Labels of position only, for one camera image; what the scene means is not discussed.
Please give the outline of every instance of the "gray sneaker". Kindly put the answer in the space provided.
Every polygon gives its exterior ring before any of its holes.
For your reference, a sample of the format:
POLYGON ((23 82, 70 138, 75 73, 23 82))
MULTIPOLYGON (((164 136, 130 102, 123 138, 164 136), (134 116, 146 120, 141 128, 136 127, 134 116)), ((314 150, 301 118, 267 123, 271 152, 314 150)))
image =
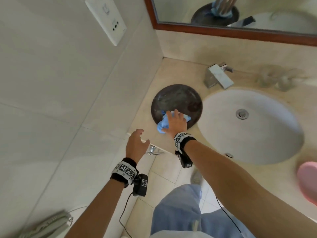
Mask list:
POLYGON ((195 169, 191 176, 191 184, 201 186, 202 183, 203 183, 203 176, 201 175, 198 169, 195 169))

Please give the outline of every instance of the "electrical outlet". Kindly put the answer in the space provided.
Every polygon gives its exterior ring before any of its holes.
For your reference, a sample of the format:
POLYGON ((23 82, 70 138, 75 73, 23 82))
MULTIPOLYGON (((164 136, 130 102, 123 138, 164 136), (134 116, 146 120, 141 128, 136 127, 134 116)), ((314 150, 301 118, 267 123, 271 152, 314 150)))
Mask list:
POLYGON ((117 46, 126 26, 113 0, 85 0, 85 3, 113 45, 117 46))

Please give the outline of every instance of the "pink soap dish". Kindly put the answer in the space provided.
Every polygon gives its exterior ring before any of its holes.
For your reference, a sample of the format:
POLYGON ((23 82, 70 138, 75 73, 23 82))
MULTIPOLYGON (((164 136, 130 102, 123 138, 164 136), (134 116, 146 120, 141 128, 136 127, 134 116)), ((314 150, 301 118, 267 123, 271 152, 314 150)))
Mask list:
POLYGON ((297 178, 303 196, 317 205, 317 162, 303 163, 297 171, 297 178))

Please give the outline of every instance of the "leg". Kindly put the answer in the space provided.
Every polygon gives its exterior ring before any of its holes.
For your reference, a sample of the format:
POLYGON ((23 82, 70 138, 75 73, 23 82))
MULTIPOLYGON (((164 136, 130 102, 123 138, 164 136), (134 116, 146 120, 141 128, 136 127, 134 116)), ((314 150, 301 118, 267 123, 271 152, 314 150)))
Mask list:
MULTIPOLYGON (((230 218, 239 227, 241 232, 247 238, 255 238, 253 234, 246 228, 246 226, 233 216, 226 208, 224 210, 230 216, 230 218)), ((212 213, 202 214, 201 216, 202 232, 214 237, 214 238, 242 238, 243 236, 224 213, 222 209, 216 210, 212 213)))
POLYGON ((151 235, 161 230, 201 230, 200 185, 181 185, 170 192, 156 206, 151 235))

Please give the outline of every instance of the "wooden mirror frame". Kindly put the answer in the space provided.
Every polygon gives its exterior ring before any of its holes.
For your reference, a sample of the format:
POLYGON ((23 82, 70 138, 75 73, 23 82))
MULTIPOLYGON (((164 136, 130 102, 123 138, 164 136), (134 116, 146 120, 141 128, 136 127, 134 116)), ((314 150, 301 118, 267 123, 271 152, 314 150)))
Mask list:
POLYGON ((228 27, 199 27, 181 23, 159 22, 156 18, 152 0, 144 0, 153 28, 157 30, 195 33, 210 36, 232 37, 249 40, 291 43, 317 46, 317 36, 287 32, 274 32, 261 29, 239 29, 228 27))

